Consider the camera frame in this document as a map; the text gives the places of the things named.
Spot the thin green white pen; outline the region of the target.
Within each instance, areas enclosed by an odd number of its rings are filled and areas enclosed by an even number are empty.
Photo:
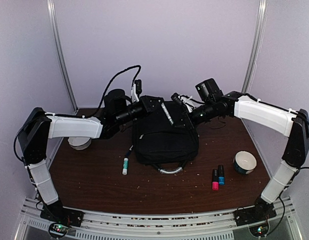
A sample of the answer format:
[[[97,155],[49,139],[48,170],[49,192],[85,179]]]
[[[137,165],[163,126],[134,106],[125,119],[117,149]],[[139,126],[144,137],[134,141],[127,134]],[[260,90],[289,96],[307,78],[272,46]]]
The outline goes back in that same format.
[[[171,115],[170,115],[170,113],[169,113],[169,111],[168,111],[168,109],[167,109],[167,107],[166,107],[164,102],[161,103],[161,108],[163,109],[163,111],[164,111],[164,113],[165,113],[169,123],[173,126],[174,125],[174,121],[173,121],[173,119],[172,119],[172,117],[171,117]]]

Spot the black student backpack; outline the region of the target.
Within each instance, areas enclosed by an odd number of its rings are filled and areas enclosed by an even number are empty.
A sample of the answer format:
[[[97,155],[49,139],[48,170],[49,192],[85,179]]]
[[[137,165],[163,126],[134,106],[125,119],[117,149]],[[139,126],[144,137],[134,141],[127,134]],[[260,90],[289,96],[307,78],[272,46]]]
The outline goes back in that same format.
[[[174,125],[171,125],[161,105],[150,115],[133,122],[132,145],[137,161],[154,167],[159,173],[175,175],[199,151],[197,130],[178,128],[176,122],[186,108],[174,101],[164,102]]]

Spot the small black pen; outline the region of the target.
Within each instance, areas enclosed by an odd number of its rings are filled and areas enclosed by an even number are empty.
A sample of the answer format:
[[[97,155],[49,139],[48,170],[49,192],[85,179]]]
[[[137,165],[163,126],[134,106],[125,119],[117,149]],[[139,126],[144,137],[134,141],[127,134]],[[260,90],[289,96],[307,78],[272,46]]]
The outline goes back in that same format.
[[[131,154],[131,152],[132,152],[133,148],[134,148],[134,146],[133,146],[133,145],[129,148],[128,152],[127,152],[127,153],[126,153],[126,155],[125,155],[125,157],[126,157],[126,158],[128,158],[128,157],[129,157],[129,155]]]

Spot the blue capped black highlighter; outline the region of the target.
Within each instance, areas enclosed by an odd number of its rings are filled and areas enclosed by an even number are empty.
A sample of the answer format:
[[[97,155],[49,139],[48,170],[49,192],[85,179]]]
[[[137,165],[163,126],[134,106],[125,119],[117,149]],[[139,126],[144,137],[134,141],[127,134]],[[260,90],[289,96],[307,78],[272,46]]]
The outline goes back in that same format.
[[[225,184],[225,170],[222,164],[218,166],[218,183],[219,185]]]

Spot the pink capped black highlighter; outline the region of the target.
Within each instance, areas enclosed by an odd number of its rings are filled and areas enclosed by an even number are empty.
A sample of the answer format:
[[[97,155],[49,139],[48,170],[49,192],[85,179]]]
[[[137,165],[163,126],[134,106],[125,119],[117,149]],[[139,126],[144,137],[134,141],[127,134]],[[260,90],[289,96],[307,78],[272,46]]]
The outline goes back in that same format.
[[[217,169],[212,170],[212,190],[219,190],[219,174]]]

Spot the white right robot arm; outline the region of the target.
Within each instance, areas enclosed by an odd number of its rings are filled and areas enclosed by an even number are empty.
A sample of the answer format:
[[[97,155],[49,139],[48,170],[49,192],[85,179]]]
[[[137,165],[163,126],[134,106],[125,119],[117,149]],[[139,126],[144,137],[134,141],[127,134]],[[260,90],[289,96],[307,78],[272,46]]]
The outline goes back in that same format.
[[[235,117],[254,122],[266,129],[265,140],[253,137],[258,152],[266,162],[271,157],[281,160],[268,184],[251,209],[251,217],[261,221],[281,193],[293,182],[309,152],[309,115],[304,109],[293,110],[266,103],[248,93],[221,90],[199,92],[201,102],[195,107],[191,97],[174,93],[172,100],[186,107],[186,116],[193,126],[215,117]]]

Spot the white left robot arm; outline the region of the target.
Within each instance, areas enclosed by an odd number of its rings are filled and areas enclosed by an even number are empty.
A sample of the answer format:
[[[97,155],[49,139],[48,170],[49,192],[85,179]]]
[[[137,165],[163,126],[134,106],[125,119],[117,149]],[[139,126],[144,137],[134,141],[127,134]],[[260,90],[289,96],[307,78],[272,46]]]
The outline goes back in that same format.
[[[41,107],[32,110],[16,134],[30,182],[36,188],[47,214],[55,222],[62,222],[67,212],[54,186],[47,165],[50,140],[69,138],[72,146],[88,146],[92,140],[108,140],[120,131],[120,126],[152,114],[163,98],[144,95],[114,114],[103,108],[98,116],[62,115],[46,112]]]

